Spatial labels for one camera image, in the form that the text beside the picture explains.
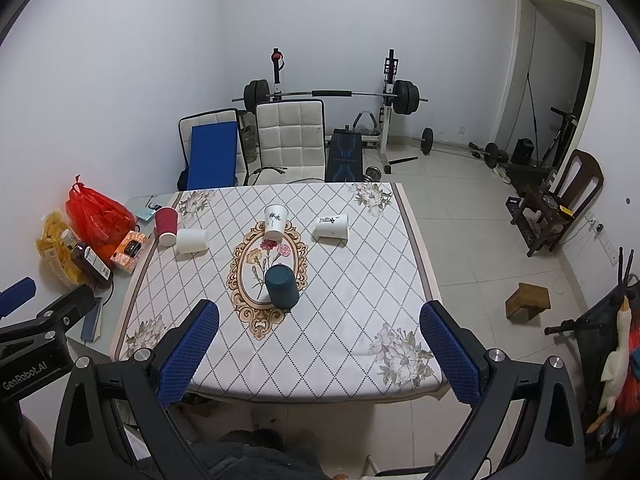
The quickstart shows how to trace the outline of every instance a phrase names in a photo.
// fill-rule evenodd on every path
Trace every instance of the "weight plate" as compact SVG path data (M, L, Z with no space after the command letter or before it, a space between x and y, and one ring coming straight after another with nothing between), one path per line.
M425 155L429 155L431 148L433 147L433 130L431 128L425 128L422 131L422 140L420 141L420 150Z
M382 172L375 166L369 166L365 172L368 182L380 182L382 180Z
M418 105L420 104L420 91L411 81L407 81L407 85L409 87L409 103L406 107L405 115L410 115L418 110Z
M495 168L498 165L498 145L494 142L489 142L484 150L486 151L484 163L489 168Z
M260 79L255 85L255 103L269 102L269 82L266 79Z
M244 108L246 111L255 114L255 86L258 84L256 80L251 81L247 86L244 87Z
M409 85L408 81L397 79L394 83L394 112L399 115L406 114L406 108L409 105Z

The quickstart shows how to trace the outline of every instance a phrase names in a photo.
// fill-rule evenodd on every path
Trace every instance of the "red plastic bag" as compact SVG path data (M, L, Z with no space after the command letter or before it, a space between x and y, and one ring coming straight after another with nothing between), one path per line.
M112 266L111 255L129 231L133 231L136 219L127 208L115 200L78 182L69 190L66 213L74 224L76 234L88 243L103 262Z

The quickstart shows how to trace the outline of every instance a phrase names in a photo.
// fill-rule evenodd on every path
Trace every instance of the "electrical outlet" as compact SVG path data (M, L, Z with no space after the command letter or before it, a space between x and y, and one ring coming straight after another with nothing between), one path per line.
M602 230L600 232L600 236L598 236L598 240L602 244L602 248L605 253L609 257L609 261L611 262L611 266L615 267L618 264L618 250L613 246L611 241L609 240L609 235Z
M589 231L593 231L600 223L591 209L584 212L584 219L589 223Z

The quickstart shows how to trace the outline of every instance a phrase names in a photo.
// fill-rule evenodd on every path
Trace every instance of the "brown bottle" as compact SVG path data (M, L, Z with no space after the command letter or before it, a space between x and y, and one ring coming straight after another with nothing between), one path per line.
M109 288L113 283L113 271L107 267L86 242L78 240L70 229L62 233L62 243L71 250L71 260L97 288Z

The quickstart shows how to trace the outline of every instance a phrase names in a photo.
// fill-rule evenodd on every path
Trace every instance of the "black speaker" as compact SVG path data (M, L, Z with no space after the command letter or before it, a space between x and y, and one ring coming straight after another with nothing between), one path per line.
M513 155L511 156L511 163L526 166L531 160L531 155L533 155L533 142L531 142L531 139L518 139L516 149L513 150Z

